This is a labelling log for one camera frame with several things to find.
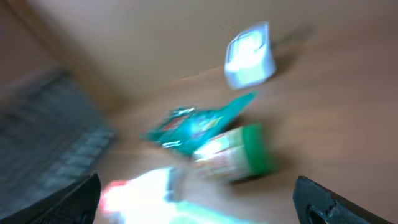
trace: white plastic container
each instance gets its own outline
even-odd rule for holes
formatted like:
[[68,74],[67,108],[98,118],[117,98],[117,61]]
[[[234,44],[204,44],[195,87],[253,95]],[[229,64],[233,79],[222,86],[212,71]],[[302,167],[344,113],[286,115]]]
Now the white plastic container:
[[232,89],[246,88],[267,80],[276,71],[268,22],[256,24],[229,43],[224,72]]

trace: black object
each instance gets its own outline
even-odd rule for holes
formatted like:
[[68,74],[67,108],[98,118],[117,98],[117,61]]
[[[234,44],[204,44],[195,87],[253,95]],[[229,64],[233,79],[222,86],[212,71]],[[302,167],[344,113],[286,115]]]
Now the black object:
[[391,223],[307,177],[296,180],[293,201],[301,224]]
[[101,182],[95,174],[4,218],[0,224],[91,224],[100,196]]

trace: green cap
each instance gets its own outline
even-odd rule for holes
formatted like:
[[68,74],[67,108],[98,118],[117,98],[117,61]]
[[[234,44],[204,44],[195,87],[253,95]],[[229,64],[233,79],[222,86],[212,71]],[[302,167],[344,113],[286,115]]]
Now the green cap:
[[244,150],[254,175],[267,174],[277,169],[276,162],[272,160],[262,138],[260,124],[243,127]]

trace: wall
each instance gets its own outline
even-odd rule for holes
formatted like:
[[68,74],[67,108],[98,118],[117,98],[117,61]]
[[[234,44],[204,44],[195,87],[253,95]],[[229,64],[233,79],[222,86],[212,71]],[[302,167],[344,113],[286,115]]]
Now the wall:
[[28,85],[39,72],[57,64],[2,2],[0,49],[0,96]]
[[127,96],[224,62],[228,42],[268,20],[272,39],[305,24],[360,20],[372,0],[30,0],[68,44],[82,50]]

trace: floor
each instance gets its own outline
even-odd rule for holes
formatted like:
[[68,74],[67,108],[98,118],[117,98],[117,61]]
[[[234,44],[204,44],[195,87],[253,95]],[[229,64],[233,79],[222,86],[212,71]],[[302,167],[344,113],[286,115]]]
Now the floor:
[[[222,68],[179,80],[112,121],[117,146],[98,164],[103,184],[163,166],[186,168],[183,197],[238,218],[298,223],[294,183],[305,175],[390,222],[398,222],[398,18],[380,14],[278,50],[279,72],[234,91]],[[222,106],[259,90],[240,124],[261,123],[278,158],[275,174],[235,185],[199,179],[191,162],[139,139],[179,105]],[[97,215],[96,223],[107,223]]]

